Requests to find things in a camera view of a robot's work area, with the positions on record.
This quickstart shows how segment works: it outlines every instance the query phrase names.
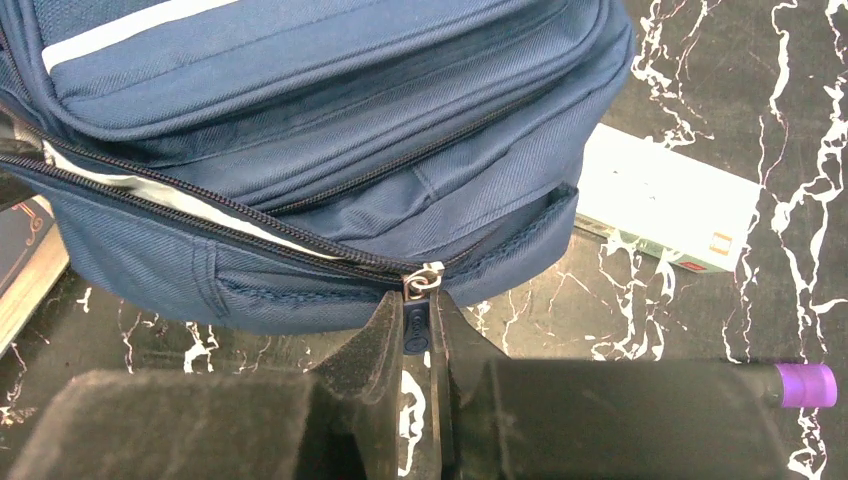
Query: zipper pull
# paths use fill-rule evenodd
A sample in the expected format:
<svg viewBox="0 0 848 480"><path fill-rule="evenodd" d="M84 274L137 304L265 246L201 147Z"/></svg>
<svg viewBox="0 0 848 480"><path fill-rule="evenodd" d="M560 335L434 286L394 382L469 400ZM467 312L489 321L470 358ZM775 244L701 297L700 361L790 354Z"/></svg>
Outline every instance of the zipper pull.
<svg viewBox="0 0 848 480"><path fill-rule="evenodd" d="M403 277L403 353L422 355L430 348L430 294L442 284L442 262Z"/></svg>

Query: backpack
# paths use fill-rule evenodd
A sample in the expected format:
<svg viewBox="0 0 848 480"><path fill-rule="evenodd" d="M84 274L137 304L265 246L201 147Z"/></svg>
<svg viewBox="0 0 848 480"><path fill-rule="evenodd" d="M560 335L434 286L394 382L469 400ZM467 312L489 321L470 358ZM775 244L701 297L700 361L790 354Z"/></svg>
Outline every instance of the backpack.
<svg viewBox="0 0 848 480"><path fill-rule="evenodd" d="M0 0L0 27L0 111L45 153L0 169L73 268L258 334L555 263L634 45L618 0Z"/></svg>

